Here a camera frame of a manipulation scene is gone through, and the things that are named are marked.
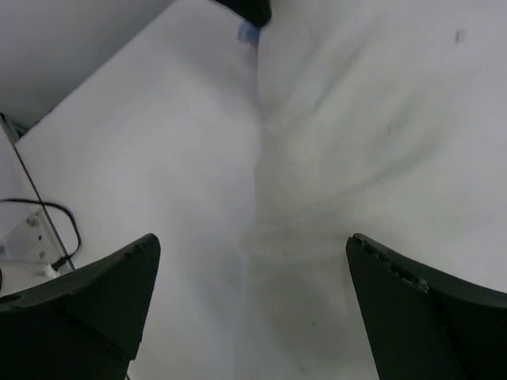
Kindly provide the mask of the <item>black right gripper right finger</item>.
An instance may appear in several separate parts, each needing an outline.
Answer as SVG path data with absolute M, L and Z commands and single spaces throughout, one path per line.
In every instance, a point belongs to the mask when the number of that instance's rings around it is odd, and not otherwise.
M 411 260 L 363 234 L 346 243 L 381 379 L 504 379 L 506 295 Z

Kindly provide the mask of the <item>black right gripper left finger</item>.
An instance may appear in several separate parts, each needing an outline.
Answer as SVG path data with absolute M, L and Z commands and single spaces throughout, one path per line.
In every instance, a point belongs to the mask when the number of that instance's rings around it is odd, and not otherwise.
M 147 234 L 1 298 L 3 379 L 124 379 L 139 351 L 161 246 Z

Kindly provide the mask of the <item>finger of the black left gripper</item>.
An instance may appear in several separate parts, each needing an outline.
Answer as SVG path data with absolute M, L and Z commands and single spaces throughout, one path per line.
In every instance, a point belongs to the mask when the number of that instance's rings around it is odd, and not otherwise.
M 253 25 L 266 25 L 272 17 L 270 0 L 215 0 Z

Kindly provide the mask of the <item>white pillow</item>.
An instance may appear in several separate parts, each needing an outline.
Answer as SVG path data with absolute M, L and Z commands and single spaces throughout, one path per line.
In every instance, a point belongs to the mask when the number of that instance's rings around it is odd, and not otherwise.
M 236 379 L 374 379 L 345 244 L 506 289 L 506 4 L 275 1 Z

